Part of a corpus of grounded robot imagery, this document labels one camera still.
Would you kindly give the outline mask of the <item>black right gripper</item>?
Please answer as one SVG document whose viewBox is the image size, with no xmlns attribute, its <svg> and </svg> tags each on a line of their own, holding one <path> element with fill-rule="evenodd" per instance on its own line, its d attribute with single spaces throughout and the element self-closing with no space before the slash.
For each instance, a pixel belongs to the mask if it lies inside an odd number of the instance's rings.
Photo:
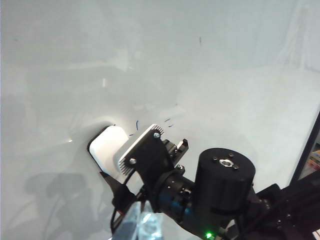
<svg viewBox="0 0 320 240">
<path fill-rule="evenodd" d="M 179 211 L 183 201 L 184 189 L 190 187 L 190 181 L 183 176 L 185 168 L 178 164 L 188 151 L 189 145 L 183 139 L 178 145 L 169 140 L 152 139 L 142 147 L 143 156 L 139 162 L 139 175 L 146 190 L 147 199 L 154 211 Z M 109 185 L 115 210 L 125 214 L 137 200 L 127 183 L 135 173 L 132 170 L 123 183 L 101 171 L 100 175 Z"/>
</svg>

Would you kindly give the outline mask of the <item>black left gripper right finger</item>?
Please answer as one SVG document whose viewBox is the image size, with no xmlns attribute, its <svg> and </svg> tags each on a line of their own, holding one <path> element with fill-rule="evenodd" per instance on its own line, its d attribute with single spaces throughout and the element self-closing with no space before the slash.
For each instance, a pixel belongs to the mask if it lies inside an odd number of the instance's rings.
<svg viewBox="0 0 320 240">
<path fill-rule="evenodd" d="M 162 222 L 163 214 L 154 212 L 151 203 L 146 201 L 139 217 L 139 239 L 163 240 Z"/>
</svg>

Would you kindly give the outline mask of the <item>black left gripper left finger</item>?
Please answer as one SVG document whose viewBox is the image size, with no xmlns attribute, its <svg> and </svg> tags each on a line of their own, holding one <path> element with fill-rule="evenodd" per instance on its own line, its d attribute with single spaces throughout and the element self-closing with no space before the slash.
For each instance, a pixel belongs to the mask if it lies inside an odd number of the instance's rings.
<svg viewBox="0 0 320 240">
<path fill-rule="evenodd" d="M 136 201 L 131 205 L 113 234 L 113 240 L 136 240 L 138 237 L 140 214 L 141 202 Z"/>
</svg>

